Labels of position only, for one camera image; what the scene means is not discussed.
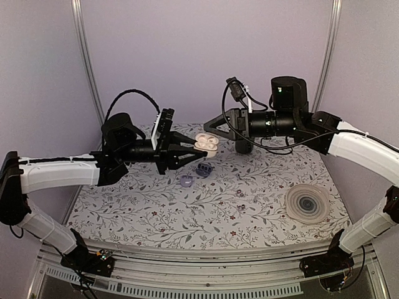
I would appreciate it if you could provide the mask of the white earbud charging case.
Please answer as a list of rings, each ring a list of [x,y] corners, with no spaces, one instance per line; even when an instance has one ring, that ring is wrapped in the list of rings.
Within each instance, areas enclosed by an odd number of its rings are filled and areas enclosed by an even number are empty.
[[[194,149],[207,152],[207,158],[213,158],[216,156],[219,145],[219,139],[216,136],[207,133],[198,133],[195,136],[195,141],[196,143],[194,144]],[[210,148],[208,146],[209,141],[217,142],[217,147]]]

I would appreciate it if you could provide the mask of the light purple round earbud case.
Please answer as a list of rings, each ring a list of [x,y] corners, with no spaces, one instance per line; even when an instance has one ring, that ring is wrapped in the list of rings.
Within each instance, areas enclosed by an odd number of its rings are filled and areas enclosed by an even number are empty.
[[[180,177],[180,185],[182,187],[191,187],[194,183],[194,178],[191,175],[184,174]]]

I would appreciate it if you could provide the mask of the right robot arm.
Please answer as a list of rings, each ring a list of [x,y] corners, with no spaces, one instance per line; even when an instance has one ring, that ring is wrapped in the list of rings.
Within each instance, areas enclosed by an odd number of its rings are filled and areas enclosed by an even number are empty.
[[[305,277],[349,268],[358,248],[398,225],[398,148],[335,115],[310,112],[307,85],[302,78],[272,78],[269,103],[270,110],[223,110],[204,124],[204,130],[247,147],[255,145],[255,138],[292,137],[295,146],[304,145],[349,160],[393,184],[373,210],[334,235],[326,253],[305,257],[299,264]]]

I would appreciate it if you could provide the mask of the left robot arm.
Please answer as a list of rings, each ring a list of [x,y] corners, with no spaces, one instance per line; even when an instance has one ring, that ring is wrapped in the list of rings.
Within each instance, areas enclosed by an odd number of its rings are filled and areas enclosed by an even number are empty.
[[[28,201],[28,194],[66,186],[108,186],[128,173],[130,163],[155,163],[160,174],[205,158],[198,142],[171,130],[174,111],[164,109],[150,139],[133,125],[128,113],[111,116],[101,127],[100,151],[60,158],[21,158],[7,153],[1,167],[1,223],[17,226],[55,247],[61,264],[77,273],[110,277],[115,265],[111,252],[89,252],[85,241]]]

